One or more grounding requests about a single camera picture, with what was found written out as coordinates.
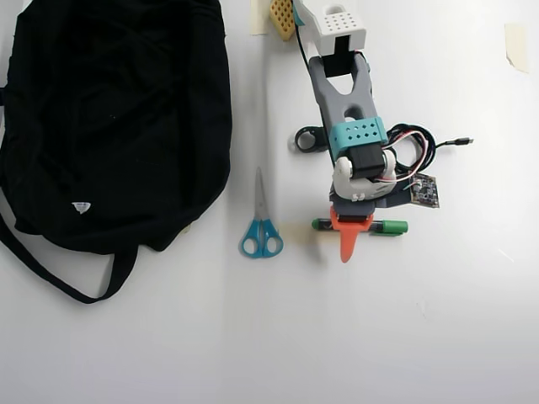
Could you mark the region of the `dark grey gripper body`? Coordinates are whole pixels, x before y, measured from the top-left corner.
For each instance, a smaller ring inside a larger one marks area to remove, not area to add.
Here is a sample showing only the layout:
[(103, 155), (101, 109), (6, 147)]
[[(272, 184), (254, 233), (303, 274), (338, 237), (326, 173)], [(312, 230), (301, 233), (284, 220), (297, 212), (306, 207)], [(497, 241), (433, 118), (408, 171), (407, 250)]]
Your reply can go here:
[(329, 200), (333, 203), (333, 209), (337, 215), (367, 217), (373, 215), (377, 208), (389, 209), (400, 205), (407, 205), (411, 202), (411, 196), (408, 191), (400, 191), (378, 199), (353, 202), (331, 191), (329, 193)]

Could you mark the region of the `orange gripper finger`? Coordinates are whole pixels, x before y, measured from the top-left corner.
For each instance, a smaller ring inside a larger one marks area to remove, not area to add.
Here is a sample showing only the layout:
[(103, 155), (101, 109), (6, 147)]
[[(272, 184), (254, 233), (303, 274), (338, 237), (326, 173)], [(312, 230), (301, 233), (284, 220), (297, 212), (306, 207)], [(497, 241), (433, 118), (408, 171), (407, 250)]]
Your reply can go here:
[(366, 217), (351, 216), (350, 218), (345, 218), (338, 215), (335, 209), (331, 209), (330, 220), (333, 229), (339, 233), (341, 261), (347, 263), (353, 256), (358, 235), (370, 229), (374, 217), (373, 215), (368, 215)]

